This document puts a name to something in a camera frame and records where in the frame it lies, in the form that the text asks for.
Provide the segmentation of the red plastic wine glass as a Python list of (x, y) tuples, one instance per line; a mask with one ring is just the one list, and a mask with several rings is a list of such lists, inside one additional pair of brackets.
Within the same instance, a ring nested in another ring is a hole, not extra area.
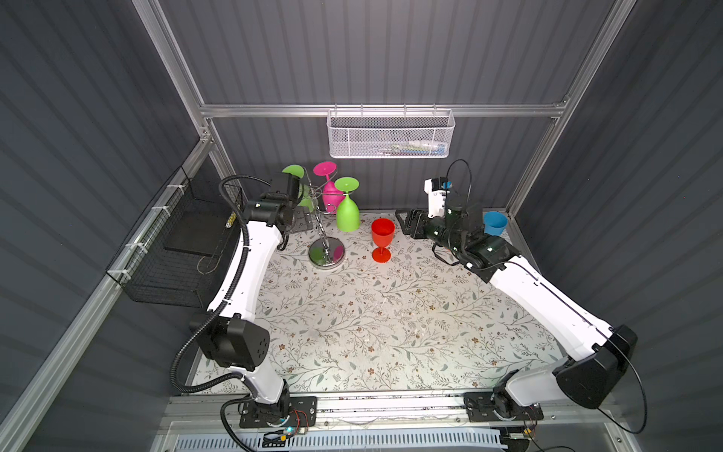
[(378, 218), (371, 225), (372, 239), (377, 246), (372, 252), (372, 258), (377, 263), (386, 263), (392, 258), (389, 246), (395, 234), (395, 223), (389, 218)]

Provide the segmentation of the pink plastic wine glass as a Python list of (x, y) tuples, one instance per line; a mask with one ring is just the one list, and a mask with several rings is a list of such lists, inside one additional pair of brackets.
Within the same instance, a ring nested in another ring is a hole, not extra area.
[(337, 165), (331, 161), (321, 162), (314, 167), (314, 174), (325, 178), (321, 187), (323, 205), (328, 213), (335, 214), (344, 201), (344, 193), (335, 186)]

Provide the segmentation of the blue plastic wine glass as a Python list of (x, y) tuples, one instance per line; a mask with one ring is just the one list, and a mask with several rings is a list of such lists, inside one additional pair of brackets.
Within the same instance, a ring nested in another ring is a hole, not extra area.
[(500, 237), (508, 226), (508, 217), (500, 212), (489, 211), (484, 214), (484, 232)]

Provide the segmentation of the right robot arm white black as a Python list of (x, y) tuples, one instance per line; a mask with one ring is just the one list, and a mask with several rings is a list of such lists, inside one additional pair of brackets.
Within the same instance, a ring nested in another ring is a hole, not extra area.
[(502, 421), (537, 420), (540, 404), (563, 399), (599, 410), (626, 372), (636, 369), (638, 335), (631, 328), (613, 327), (588, 312), (500, 235), (469, 230), (465, 205), (442, 199), (431, 210), (398, 209), (395, 217), (404, 235), (448, 250), (455, 258), (452, 266), (464, 267), (516, 301), (565, 352), (551, 365), (508, 372), (481, 409)]

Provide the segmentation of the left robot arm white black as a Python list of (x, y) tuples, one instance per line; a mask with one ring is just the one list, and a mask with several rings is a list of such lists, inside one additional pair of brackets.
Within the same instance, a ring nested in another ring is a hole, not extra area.
[[(190, 339), (171, 361), (169, 380), (174, 390), (182, 394), (196, 394), (222, 382), (239, 380), (250, 391), (246, 401), (259, 418), (280, 425), (291, 411), (289, 386), (267, 358), (270, 332), (255, 323), (255, 314), (267, 267), (273, 254), (288, 242), (287, 230), (293, 224), (303, 189), (300, 177), (279, 173), (269, 182), (263, 180), (267, 190), (241, 207), (226, 185), (247, 179), (260, 180), (255, 176), (232, 175), (218, 184), (221, 197), (236, 216), (240, 238), (220, 289), (207, 308), (208, 316), (193, 328)], [(194, 344), (206, 358), (228, 372), (195, 385), (182, 382), (178, 367)]]

